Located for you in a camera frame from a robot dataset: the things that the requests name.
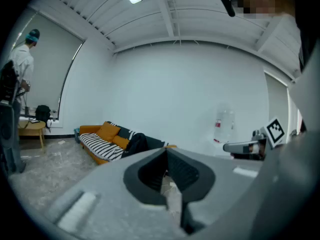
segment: gray floor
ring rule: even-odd
[[[40,140],[20,140],[21,158],[27,162],[25,171],[9,176],[15,193],[38,211],[70,186],[85,177],[97,164],[75,142],[74,138],[45,139],[45,153]]]

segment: black bag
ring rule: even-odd
[[[45,122],[45,127],[48,127],[47,121],[50,119],[50,108],[46,105],[39,105],[35,110],[35,119]]]
[[[149,150],[147,138],[143,133],[133,135],[132,139],[126,146],[125,151],[122,153],[121,158],[129,157],[136,153]]]

